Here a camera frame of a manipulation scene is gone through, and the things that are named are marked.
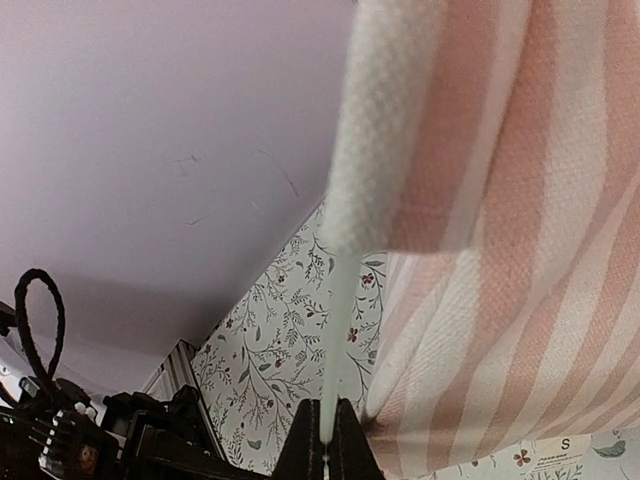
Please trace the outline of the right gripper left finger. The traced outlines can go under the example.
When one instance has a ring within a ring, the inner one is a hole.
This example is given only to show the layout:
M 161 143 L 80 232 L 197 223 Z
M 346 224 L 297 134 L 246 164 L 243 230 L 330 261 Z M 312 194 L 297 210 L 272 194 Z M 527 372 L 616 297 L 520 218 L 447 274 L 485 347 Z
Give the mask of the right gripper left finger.
M 320 401 L 302 400 L 294 415 L 273 480 L 321 480 L 325 447 L 319 438 Z

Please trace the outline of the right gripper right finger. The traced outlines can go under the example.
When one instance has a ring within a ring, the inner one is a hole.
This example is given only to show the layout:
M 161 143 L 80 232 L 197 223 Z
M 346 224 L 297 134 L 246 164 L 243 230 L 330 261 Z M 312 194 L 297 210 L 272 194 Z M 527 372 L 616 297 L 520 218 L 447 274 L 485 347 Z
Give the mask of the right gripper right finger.
M 336 408 L 330 442 L 331 480 L 384 480 L 358 417 L 348 399 Z

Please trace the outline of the white tent pole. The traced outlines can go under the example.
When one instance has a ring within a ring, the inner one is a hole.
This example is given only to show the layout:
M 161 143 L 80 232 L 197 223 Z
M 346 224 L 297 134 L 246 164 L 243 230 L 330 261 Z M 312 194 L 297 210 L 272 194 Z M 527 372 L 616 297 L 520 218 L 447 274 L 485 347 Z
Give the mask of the white tent pole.
M 327 323 L 323 330 L 325 364 L 319 407 L 319 440 L 322 444 L 323 475 L 329 478 L 329 446 L 333 438 L 341 365 L 346 355 L 347 337 L 352 321 L 352 309 L 360 257 L 352 250 L 339 250 L 334 270 L 329 276 L 331 297 Z

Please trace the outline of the pink striped pet tent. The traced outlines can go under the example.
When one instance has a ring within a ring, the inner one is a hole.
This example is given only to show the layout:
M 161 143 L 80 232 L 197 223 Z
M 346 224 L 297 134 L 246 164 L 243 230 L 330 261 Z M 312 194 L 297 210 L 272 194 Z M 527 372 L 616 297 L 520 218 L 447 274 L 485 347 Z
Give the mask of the pink striped pet tent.
M 388 255 L 387 475 L 636 427 L 638 3 L 359 2 L 322 236 Z

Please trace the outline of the floral table mat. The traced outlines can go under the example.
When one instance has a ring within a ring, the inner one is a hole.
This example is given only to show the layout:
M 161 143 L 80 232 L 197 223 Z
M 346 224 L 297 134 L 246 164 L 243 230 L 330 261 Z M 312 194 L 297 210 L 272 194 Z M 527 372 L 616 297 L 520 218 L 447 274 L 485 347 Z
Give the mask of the floral table mat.
M 321 333 L 334 258 L 313 212 L 213 329 L 191 366 L 206 412 L 234 466 L 272 472 L 298 403 L 321 390 Z M 607 429 L 577 442 L 578 455 L 544 466 L 558 440 L 522 441 L 478 461 L 436 472 L 439 479 L 635 479 L 639 433 Z

